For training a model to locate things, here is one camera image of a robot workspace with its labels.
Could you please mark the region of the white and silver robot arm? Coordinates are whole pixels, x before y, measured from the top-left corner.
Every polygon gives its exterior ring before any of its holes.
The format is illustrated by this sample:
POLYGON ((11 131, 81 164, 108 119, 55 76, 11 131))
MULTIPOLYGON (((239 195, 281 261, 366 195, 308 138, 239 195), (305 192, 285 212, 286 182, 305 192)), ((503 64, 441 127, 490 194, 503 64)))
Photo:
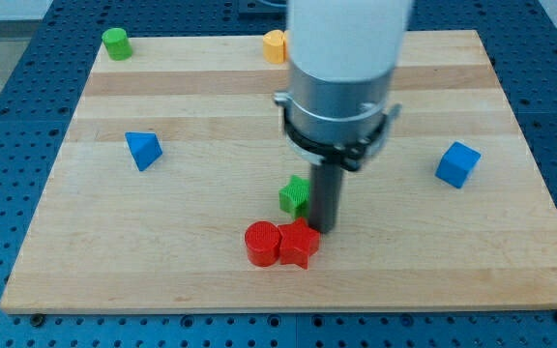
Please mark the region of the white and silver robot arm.
POLYGON ((283 131, 309 162, 357 171, 383 146, 386 107, 412 0, 292 0, 283 131))

